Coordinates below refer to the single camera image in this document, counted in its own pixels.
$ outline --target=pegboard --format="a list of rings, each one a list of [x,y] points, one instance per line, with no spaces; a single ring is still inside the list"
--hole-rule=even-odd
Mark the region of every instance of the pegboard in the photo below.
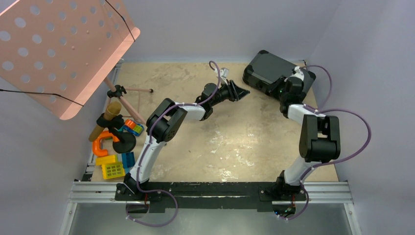
[[[0,14],[0,76],[21,91],[85,104],[140,34],[122,0],[108,2],[132,35],[105,0],[16,1]],[[82,108],[29,96],[64,120]]]

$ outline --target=wooden table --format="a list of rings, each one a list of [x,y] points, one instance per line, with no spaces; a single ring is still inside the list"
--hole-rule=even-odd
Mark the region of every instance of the wooden table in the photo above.
[[[161,151],[151,181],[162,182],[247,182],[275,181],[299,155],[301,126],[279,112],[279,102],[242,81],[245,63],[219,63],[230,70],[229,80],[251,91],[239,102],[225,101],[213,108],[205,121],[184,122],[173,140]],[[207,63],[124,63],[118,84],[152,88],[140,94],[139,112],[148,118],[165,98],[192,103],[207,83],[217,78]],[[125,98],[134,106],[138,93]],[[313,91],[304,102],[316,107]],[[128,115],[125,109],[121,112]],[[137,138],[135,157],[145,137]],[[122,181],[123,178],[109,181]],[[316,169],[308,181],[338,181],[334,166]],[[92,181],[104,181],[96,166]]]

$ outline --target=wooden handle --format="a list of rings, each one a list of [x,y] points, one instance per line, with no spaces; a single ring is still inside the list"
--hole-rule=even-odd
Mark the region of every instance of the wooden handle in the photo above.
[[[107,121],[111,121],[115,116],[119,115],[119,112],[121,112],[121,104],[118,102],[112,102],[107,106],[107,109],[105,110],[104,119]],[[90,142],[96,140],[96,138],[98,138],[98,136],[104,129],[105,127],[96,125],[95,128],[92,130],[88,140]]]

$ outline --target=orange toy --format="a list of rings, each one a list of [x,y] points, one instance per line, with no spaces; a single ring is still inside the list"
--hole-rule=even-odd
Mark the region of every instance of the orange toy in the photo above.
[[[119,142],[119,139],[114,136],[113,134],[111,134],[109,131],[103,131],[96,140],[94,140],[92,142],[92,152],[97,156],[97,157],[105,157],[108,156],[108,150],[107,149],[102,149],[101,146],[101,140],[104,139],[109,139],[112,138],[113,142]]]

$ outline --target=yellow plastic crate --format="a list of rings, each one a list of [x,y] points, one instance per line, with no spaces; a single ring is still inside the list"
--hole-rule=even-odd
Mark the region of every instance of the yellow plastic crate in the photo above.
[[[118,156],[117,155],[110,155],[106,157],[97,157],[95,160],[95,165],[106,165],[111,163],[117,163]]]
[[[106,180],[125,175],[122,163],[111,163],[102,165],[102,177]]]

